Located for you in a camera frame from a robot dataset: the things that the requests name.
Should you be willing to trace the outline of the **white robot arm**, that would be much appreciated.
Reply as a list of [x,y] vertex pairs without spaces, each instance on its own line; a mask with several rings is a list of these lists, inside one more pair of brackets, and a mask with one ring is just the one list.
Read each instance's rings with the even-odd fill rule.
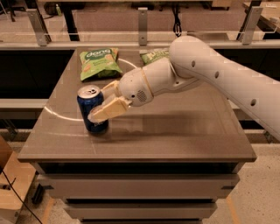
[[101,91],[104,102],[87,118],[100,123],[140,107],[164,93],[178,93],[207,82],[220,90],[273,137],[280,139],[280,81],[217,53],[198,38],[184,36],[171,43],[169,56],[137,67]]

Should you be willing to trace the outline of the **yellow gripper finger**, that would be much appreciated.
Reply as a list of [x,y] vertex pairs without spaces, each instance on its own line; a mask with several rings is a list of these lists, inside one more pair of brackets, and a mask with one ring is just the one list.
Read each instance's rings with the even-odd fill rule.
[[93,108],[87,119],[92,123],[100,123],[110,118],[121,116],[124,114],[131,104],[130,100],[121,97],[110,97],[106,99],[102,105]]
[[104,99],[108,99],[110,96],[119,96],[119,81],[111,81],[107,86],[101,89]]

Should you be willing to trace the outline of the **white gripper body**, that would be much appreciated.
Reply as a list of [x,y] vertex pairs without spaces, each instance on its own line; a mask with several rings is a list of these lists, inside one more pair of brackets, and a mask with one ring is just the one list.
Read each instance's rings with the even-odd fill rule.
[[121,95],[131,101],[131,106],[140,107],[153,100],[153,94],[142,68],[135,68],[119,80]]

